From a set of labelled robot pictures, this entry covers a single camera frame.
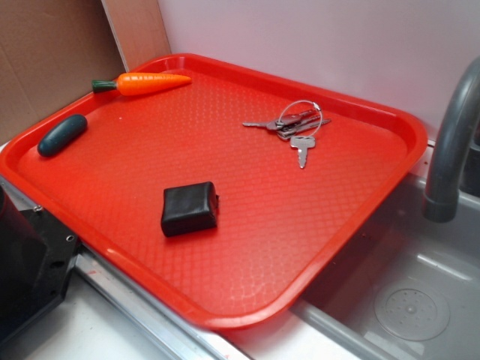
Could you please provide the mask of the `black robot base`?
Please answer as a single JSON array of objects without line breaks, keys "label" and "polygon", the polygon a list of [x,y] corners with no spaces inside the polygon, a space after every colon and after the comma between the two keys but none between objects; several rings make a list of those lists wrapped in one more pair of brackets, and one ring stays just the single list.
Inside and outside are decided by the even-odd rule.
[{"label": "black robot base", "polygon": [[60,305],[80,240],[46,209],[19,210],[1,190],[1,345]]}]

